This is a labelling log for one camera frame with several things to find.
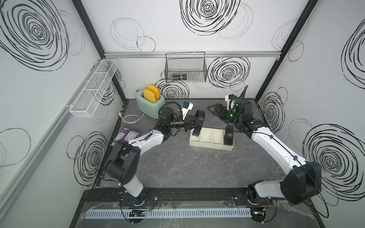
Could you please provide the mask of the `long black leather belt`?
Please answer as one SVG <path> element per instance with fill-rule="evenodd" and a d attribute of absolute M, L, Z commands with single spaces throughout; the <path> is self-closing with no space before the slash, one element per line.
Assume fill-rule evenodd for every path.
<path fill-rule="evenodd" d="M 192 120 L 192 129 L 193 129 L 193 136 L 199 137 L 201 129 L 203 127 L 203 123 L 205 120 L 205 111 L 198 110 L 194 116 L 191 117 Z"/>

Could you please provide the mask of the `cream divided storage organizer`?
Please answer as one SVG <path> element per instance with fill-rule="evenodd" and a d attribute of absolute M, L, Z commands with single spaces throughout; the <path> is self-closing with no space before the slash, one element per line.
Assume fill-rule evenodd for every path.
<path fill-rule="evenodd" d="M 224 142 L 225 135 L 226 132 L 223 129 L 203 127 L 199 136 L 193 136 L 193 130 L 191 130 L 189 145 L 201 148 L 232 151 L 235 147 L 235 142 L 233 141 L 232 145 L 227 145 Z"/>

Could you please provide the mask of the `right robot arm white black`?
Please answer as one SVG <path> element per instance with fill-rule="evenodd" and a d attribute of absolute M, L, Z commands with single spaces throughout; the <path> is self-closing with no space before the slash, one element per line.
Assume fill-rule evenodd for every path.
<path fill-rule="evenodd" d="M 281 198 L 297 205 L 321 193 L 320 165 L 295 153 L 262 120 L 255 118 L 248 99 L 240 98 L 238 102 L 230 100 L 228 106 L 214 104 L 207 109 L 231 129 L 236 128 L 239 133 L 258 143 L 286 175 L 283 180 L 260 180 L 250 184 L 246 192 L 249 203 L 257 205 L 264 198 Z"/>

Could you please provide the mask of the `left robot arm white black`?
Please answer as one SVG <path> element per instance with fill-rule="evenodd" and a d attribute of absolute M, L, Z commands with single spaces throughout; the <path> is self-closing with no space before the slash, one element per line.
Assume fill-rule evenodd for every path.
<path fill-rule="evenodd" d="M 158 122 L 149 133 L 129 141 L 118 140 L 103 166 L 103 172 L 117 181 L 137 205 L 143 204 L 145 199 L 145 186 L 136 176 L 140 156 L 166 142 L 173 136 L 172 129 L 193 130 L 193 135 L 199 136 L 205 120 L 205 111 L 184 116 L 182 107 L 176 114 L 171 107 L 165 106 L 158 115 Z"/>

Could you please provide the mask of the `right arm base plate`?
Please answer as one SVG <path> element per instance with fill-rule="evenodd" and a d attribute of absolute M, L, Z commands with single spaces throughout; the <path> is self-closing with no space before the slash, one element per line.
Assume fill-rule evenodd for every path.
<path fill-rule="evenodd" d="M 275 201 L 269 198 L 260 197 L 254 190 L 243 188 L 233 192 L 233 199 L 237 205 L 248 206 L 274 206 Z"/>

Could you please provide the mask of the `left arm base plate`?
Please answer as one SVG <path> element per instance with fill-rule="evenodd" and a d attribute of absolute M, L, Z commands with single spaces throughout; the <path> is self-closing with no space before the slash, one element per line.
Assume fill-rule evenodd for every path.
<path fill-rule="evenodd" d="M 142 191 L 137 197 L 125 192 L 120 199 L 122 207 L 154 207 L 159 200 L 158 192 Z"/>

